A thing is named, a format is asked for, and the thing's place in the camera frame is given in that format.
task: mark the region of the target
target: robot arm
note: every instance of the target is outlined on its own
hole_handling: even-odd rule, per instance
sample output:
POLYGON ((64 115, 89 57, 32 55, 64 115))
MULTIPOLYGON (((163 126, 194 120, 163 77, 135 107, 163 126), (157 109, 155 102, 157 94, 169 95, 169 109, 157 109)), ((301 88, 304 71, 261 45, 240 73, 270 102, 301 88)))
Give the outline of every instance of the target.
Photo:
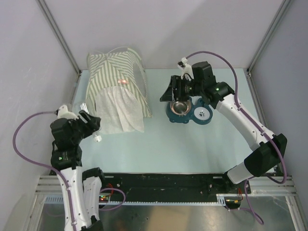
POLYGON ((98 216, 99 193, 104 182, 103 172, 99 168, 83 172, 82 150, 79 146, 82 139, 100 128, 101 119, 90 116, 85 111, 80 111, 77 116, 69 112, 66 105, 61 106, 57 114, 58 119, 51 124, 55 139, 52 143, 51 165, 63 174, 69 184, 69 188, 66 188, 63 179, 58 176, 64 200, 64 230, 103 231, 98 216))
MULTIPOLYGON (((226 172, 228 179, 233 184, 238 184, 252 176, 259 177, 280 163, 270 142, 236 106, 233 89, 225 82, 216 82, 216 77, 208 62, 200 62, 190 66, 183 58, 178 64, 182 69, 182 75, 171 77, 170 84, 160 101, 184 102, 190 96, 201 96, 206 104, 217 109, 235 126, 253 151, 241 164, 226 172)), ((287 143, 285 136, 282 134, 276 136, 252 115, 250 116, 275 142, 283 156, 287 143)))

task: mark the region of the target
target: blue pet feeder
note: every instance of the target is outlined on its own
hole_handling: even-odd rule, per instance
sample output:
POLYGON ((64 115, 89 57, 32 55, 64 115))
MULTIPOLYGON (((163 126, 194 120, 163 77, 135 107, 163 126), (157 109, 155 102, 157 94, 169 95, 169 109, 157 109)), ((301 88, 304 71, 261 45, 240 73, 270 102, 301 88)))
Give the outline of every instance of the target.
POLYGON ((206 105, 202 98, 198 99, 196 105, 192 103, 191 97, 187 102, 170 102, 166 108, 166 114, 171 123, 187 124, 190 120, 200 125, 211 122, 213 111, 206 105))

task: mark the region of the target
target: light blue tabletop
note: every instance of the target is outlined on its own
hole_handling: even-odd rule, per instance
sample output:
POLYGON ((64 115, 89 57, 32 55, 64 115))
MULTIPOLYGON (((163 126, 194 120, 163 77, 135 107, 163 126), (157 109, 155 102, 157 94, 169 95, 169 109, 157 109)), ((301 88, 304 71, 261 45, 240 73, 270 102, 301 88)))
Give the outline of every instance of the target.
MULTIPOLYGON (((218 81, 234 89, 229 69, 213 69, 218 81)), ((84 139, 82 164, 85 169, 100 167, 104 172, 125 173, 223 173, 251 154, 241 134, 223 115, 213 110, 208 125, 170 123, 167 103, 159 98, 165 92, 171 75, 179 69, 148 69, 148 92, 152 118, 144 119, 144 133, 129 132, 102 135, 95 143, 92 136, 84 139)), ((239 99, 257 118, 243 69, 236 69, 239 99)), ((82 72, 74 103, 85 99, 90 74, 82 72)))

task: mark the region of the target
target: metal bowl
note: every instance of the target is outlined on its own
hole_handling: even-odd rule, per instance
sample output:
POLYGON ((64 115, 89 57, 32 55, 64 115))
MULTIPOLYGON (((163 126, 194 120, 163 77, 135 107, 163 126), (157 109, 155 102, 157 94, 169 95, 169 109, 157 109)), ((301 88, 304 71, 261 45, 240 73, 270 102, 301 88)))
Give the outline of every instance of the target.
POLYGON ((174 114, 178 116, 184 116, 187 115, 191 110, 192 102, 190 100, 186 102, 179 102, 179 101, 171 102, 170 108, 174 114))

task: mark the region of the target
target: green and white striped fabric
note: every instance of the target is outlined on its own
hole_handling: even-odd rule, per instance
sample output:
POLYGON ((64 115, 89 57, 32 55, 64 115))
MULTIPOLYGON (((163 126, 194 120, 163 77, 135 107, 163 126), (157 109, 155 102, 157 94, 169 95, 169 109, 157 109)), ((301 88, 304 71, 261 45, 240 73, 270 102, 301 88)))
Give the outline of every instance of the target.
POLYGON ((108 54, 88 54, 90 72, 86 99, 95 108, 95 97, 104 88, 120 86, 141 103, 143 117, 152 117, 147 95, 146 74, 140 56, 132 49, 108 54), (128 84, 119 83, 126 80, 128 84))

